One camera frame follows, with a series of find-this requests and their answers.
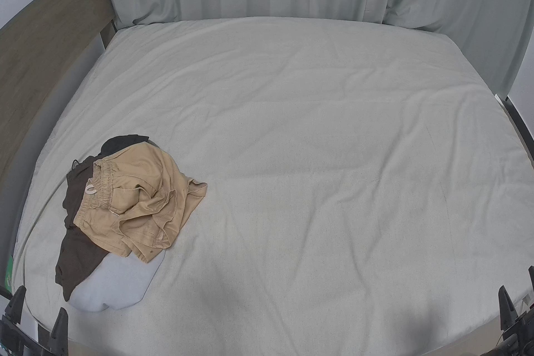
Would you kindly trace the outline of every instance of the mattress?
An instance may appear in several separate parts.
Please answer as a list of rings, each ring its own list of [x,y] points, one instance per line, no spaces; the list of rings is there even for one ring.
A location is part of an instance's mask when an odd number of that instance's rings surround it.
[[[65,174],[149,135],[208,183],[127,309],[83,313],[54,266]],[[446,36],[245,18],[117,33],[58,121],[19,228],[14,284],[106,355],[408,355],[518,300],[534,264],[534,171]]]

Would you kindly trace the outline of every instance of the black garment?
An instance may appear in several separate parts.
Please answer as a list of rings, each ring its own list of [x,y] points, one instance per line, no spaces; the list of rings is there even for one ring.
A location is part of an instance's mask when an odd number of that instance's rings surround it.
[[[104,142],[99,155],[110,156],[126,147],[139,144],[140,142],[147,142],[148,140],[149,138],[143,135],[120,135]]]
[[[70,294],[83,282],[109,253],[94,244],[77,226],[74,217],[82,203],[87,180],[93,176],[93,163],[139,142],[148,141],[148,137],[139,135],[122,135],[107,140],[102,152],[89,156],[82,163],[73,161],[72,169],[67,173],[67,194],[63,207],[67,211],[65,228],[67,232],[61,242],[58,263],[56,265],[56,283],[63,287],[63,298],[69,301]]]

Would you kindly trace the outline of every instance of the clothing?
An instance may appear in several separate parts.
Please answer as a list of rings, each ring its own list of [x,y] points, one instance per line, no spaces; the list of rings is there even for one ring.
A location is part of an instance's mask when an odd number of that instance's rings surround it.
[[[145,264],[134,253],[128,257],[109,253],[95,271],[72,291],[69,304],[85,312],[133,306],[145,296],[164,256],[165,251],[162,251]]]
[[[82,163],[73,161],[72,169],[67,173],[67,192],[63,200],[63,207],[67,211],[67,231],[61,242],[56,265],[56,283],[63,287],[65,301],[69,301],[73,289],[86,279],[108,254],[108,251],[95,245],[73,222],[82,203],[87,180],[93,175],[93,162],[148,139],[137,134],[120,135],[108,139],[98,156],[89,156]]]
[[[176,239],[207,184],[141,142],[95,161],[74,224],[103,249],[148,263]]]

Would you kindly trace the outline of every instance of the headboard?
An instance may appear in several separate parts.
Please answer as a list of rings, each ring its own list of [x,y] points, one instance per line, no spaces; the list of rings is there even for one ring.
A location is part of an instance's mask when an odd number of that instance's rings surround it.
[[[34,0],[0,29],[0,192],[13,185],[19,150],[50,94],[98,33],[107,46],[115,34],[114,17],[110,0]],[[2,282],[22,206],[23,200],[5,204],[0,197]]]

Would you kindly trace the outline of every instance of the wall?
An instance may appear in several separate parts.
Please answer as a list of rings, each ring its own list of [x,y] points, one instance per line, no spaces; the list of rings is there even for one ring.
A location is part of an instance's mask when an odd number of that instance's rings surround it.
[[[534,33],[508,97],[534,137]]]
[[[0,27],[31,1],[0,0]],[[18,228],[37,157],[63,109],[102,52],[102,40],[97,36],[44,102],[0,188],[0,283],[4,282],[8,254],[15,244],[13,232]]]

